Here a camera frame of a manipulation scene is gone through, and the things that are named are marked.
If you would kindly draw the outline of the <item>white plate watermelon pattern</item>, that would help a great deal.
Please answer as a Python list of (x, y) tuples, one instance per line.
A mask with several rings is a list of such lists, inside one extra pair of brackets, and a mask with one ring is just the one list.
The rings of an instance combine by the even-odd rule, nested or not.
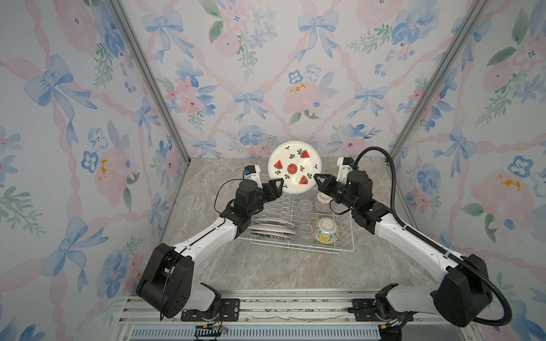
[(322, 161), (311, 144), (289, 141), (271, 153), (267, 170), (271, 180), (283, 180), (283, 193), (299, 195), (317, 184), (314, 175), (322, 173)]

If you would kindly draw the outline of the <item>white wire dish rack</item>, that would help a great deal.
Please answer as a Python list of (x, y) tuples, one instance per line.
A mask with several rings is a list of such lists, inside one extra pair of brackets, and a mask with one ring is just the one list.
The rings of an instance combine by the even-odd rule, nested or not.
[[(321, 205), (317, 202), (317, 188), (313, 187), (311, 190), (299, 194), (290, 195), (283, 193), (282, 196), (270, 203), (264, 205), (263, 211), (257, 213), (254, 217), (276, 217), (284, 220), (288, 220), (294, 223), (297, 228), (289, 229), (286, 227), (278, 226), (275, 224), (256, 224), (253, 222), (246, 232), (241, 235), (242, 240), (247, 240), (252, 244), (265, 245), (270, 247), (278, 247), (285, 249), (296, 249), (302, 251), (313, 251), (327, 254), (340, 254), (343, 252), (355, 251), (355, 238), (353, 233), (353, 223), (348, 213), (341, 215), (343, 210), (342, 205), (335, 203), (328, 205)], [(298, 210), (297, 204), (302, 199), (309, 199), (314, 203), (314, 208), (310, 213), (302, 213)], [(323, 217), (329, 217), (335, 221), (338, 227), (338, 239), (334, 244), (321, 244), (313, 240), (305, 240), (299, 233), (299, 228), (303, 224), (311, 224)], [(251, 229), (260, 230), (291, 230), (297, 235), (293, 240), (277, 239), (272, 237), (252, 236), (249, 234)]]

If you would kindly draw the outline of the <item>white plate dark rim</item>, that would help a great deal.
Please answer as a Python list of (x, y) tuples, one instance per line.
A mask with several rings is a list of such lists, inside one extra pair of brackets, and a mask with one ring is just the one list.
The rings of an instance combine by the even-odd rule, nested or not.
[(286, 227), (289, 229), (297, 228), (297, 226), (294, 223), (291, 223), (288, 220), (284, 220), (284, 219), (276, 218), (276, 217), (259, 217), (259, 218), (255, 218), (253, 222), (256, 224), (275, 224), (275, 225)]

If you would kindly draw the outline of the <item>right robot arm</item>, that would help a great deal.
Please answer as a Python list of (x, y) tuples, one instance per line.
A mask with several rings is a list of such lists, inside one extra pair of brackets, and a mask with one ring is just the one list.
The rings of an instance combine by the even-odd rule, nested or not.
[(319, 192), (346, 206), (357, 225), (404, 251), (435, 280), (431, 286), (387, 285), (375, 295), (368, 314), (391, 321), (408, 313), (430, 313), (466, 327), (492, 302), (493, 292), (483, 282), (488, 275), (485, 262), (451, 252), (398, 222), (391, 208), (373, 199), (373, 182), (366, 172), (353, 170), (344, 183), (328, 174), (314, 179)]

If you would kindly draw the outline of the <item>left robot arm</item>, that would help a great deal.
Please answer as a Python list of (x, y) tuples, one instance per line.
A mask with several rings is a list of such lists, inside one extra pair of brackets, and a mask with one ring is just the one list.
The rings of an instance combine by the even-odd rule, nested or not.
[(258, 184), (245, 179), (239, 183), (235, 198), (218, 219), (197, 235), (174, 246), (157, 246), (137, 285), (136, 294), (159, 312), (173, 318), (182, 311), (197, 312), (205, 319), (220, 314), (221, 293), (207, 284), (193, 284), (195, 268), (223, 245), (240, 237), (264, 205), (282, 196), (284, 181)]

